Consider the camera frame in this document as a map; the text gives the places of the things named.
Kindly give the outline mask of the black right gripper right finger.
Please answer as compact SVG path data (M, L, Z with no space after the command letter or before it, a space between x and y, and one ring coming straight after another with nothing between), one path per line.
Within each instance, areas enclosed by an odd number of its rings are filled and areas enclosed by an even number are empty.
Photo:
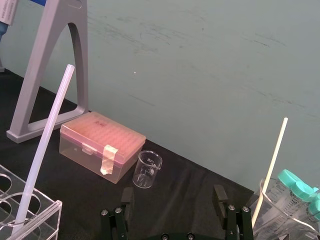
M251 240L251 209L244 205L231 204L222 185L215 184L212 190L212 203L221 227L225 230L225 240Z

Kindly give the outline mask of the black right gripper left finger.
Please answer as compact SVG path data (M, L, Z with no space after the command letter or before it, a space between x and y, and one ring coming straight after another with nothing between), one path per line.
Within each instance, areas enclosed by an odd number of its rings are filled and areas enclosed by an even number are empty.
M134 189L124 188L120 206L112 210L100 211L100 239L101 240L128 240L129 224L134 207Z

